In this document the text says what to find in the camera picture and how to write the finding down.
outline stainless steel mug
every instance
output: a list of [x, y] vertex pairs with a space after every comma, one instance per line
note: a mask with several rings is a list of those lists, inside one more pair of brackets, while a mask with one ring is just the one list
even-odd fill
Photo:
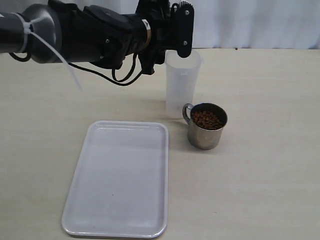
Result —
[[[215, 114], [222, 122], [222, 127], [216, 130], [207, 130], [199, 127], [190, 117], [188, 117], [187, 109], [190, 110], [190, 116], [193, 113], [203, 111], [208, 111]], [[190, 103], [187, 103], [183, 106], [182, 115], [188, 124], [188, 140], [193, 146], [199, 149], [209, 150], [218, 145], [222, 131], [228, 121], [228, 116], [225, 110], [213, 103], [200, 103], [194, 106]]]

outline white tray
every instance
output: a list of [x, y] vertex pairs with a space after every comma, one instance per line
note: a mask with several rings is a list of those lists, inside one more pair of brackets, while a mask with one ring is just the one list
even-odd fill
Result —
[[98, 121], [87, 132], [65, 203], [72, 236], [155, 238], [168, 218], [168, 129]]

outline translucent plastic cup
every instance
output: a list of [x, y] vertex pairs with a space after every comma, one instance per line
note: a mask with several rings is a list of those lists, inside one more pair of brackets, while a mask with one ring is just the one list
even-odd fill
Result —
[[166, 52], [165, 63], [166, 114], [173, 119], [182, 119], [183, 106], [192, 103], [194, 97], [202, 58], [195, 50], [186, 58], [180, 57], [175, 50], [169, 50]]

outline beige table surface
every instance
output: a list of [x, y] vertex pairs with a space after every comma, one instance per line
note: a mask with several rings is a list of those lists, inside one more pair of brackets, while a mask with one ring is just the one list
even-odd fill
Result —
[[229, 117], [210, 151], [193, 148], [184, 121], [166, 117], [164, 66], [129, 87], [77, 70], [80, 92], [64, 65], [0, 55], [0, 240], [71, 238], [61, 216], [87, 129], [99, 120], [169, 129], [160, 239], [319, 239], [320, 51], [199, 51], [193, 103], [213, 102]]

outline white backdrop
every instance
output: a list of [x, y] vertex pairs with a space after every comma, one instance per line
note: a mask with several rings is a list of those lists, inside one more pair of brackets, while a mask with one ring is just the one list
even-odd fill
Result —
[[[195, 48], [320, 49], [320, 0], [189, 0]], [[0, 0], [0, 12], [47, 0]], [[64, 0], [133, 13], [138, 0]]]

